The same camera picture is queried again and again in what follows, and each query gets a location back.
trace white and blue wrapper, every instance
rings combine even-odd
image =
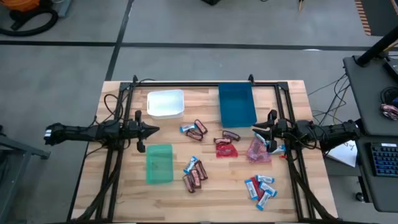
[[[271,197],[275,197],[278,194],[278,191],[270,187],[268,184],[261,182],[259,188],[265,191],[271,192]]]
[[[274,152],[272,152],[271,154],[278,154],[278,153],[285,153],[286,152],[286,147],[285,145],[280,145],[278,146]]]
[[[257,137],[264,145],[267,147],[269,145],[269,141],[265,140],[261,135],[254,133],[254,136]]]
[[[259,196],[257,195],[256,189],[254,188],[253,181],[251,179],[245,180],[244,183],[249,190],[251,200],[257,200]]]
[[[198,158],[195,156],[192,156],[191,160],[189,161],[188,165],[184,169],[184,173],[189,174],[189,172],[192,170],[192,168],[195,166],[195,163],[199,161]]]
[[[264,192],[264,195],[262,196],[262,198],[260,199],[259,203],[257,203],[256,207],[260,210],[260,211],[264,211],[264,207],[266,206],[268,199],[271,197],[271,192],[269,190],[266,190]]]
[[[258,182],[264,182],[267,184],[273,184],[275,182],[275,178],[273,177],[266,177],[264,175],[255,175],[255,177]]]
[[[188,131],[189,129],[196,128],[196,127],[197,127],[197,126],[194,125],[194,124],[184,125],[184,126],[181,126],[181,127],[180,127],[180,132],[181,132],[181,133],[184,133],[185,131]]]

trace wooden tabletop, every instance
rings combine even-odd
[[[303,81],[288,81],[295,118],[312,119],[310,104]],[[117,95],[120,82],[105,82],[97,110],[98,121],[109,112],[103,97],[107,93]],[[184,91],[185,114],[180,119],[154,120],[146,110],[147,94],[151,91],[181,89]],[[270,110],[277,110],[275,90],[272,87],[253,87],[257,121],[267,120]],[[286,117],[287,106],[282,94]],[[116,106],[116,100],[109,103]],[[174,155],[174,181],[164,185],[146,184],[146,154],[141,154],[132,142],[125,150],[114,222],[294,222],[297,221],[287,161],[272,156],[267,164],[252,164],[246,159],[246,151],[253,139],[251,128],[228,129],[242,136],[234,142],[239,152],[237,158],[217,159],[213,138],[220,138],[223,128],[220,123],[220,108],[217,87],[145,87],[134,90],[130,111],[142,110],[147,124],[160,127],[160,131],[144,141],[151,144],[172,144]],[[192,124],[199,119],[208,128],[202,142],[190,139],[179,132],[181,124]],[[91,143],[88,152],[99,148]],[[334,216],[336,207],[331,193],[328,176],[319,150],[303,151],[308,180],[312,192],[321,204]],[[188,193],[182,181],[183,168],[192,156],[197,156],[207,171],[208,180],[202,182],[202,189]],[[106,149],[89,155],[84,163],[72,218],[83,213],[98,193],[103,175]],[[275,198],[268,201],[261,212],[256,202],[249,199],[244,180],[256,174],[275,177],[272,186],[278,190]],[[305,208],[305,197],[300,194]],[[108,203],[105,203],[104,214]]]

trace concrete floor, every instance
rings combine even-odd
[[[52,30],[26,38],[0,40],[115,42],[128,0],[74,1],[66,19]],[[354,0],[222,0],[210,7],[199,0],[135,0],[123,42],[264,44],[363,47],[366,36]],[[27,26],[46,19],[40,16]],[[10,20],[0,8],[0,24]],[[85,152],[85,143],[44,146],[46,126],[89,124],[95,115],[113,47],[0,45],[0,124],[10,138],[52,152],[48,161],[33,158],[11,218],[28,223],[65,221]],[[249,49],[122,47],[112,80],[304,80],[307,92],[337,80],[343,57],[362,52]],[[325,111],[333,86],[309,96],[313,110]],[[342,120],[359,118],[349,91]],[[354,177],[330,177],[340,218],[395,223],[398,215],[379,213],[355,201]]]

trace blue plastic bin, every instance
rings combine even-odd
[[[218,91],[224,128],[246,128],[257,122],[251,83],[220,83]]]

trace white plastic bin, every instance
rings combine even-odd
[[[153,91],[147,98],[147,111],[154,119],[181,118],[184,115],[182,90]]]

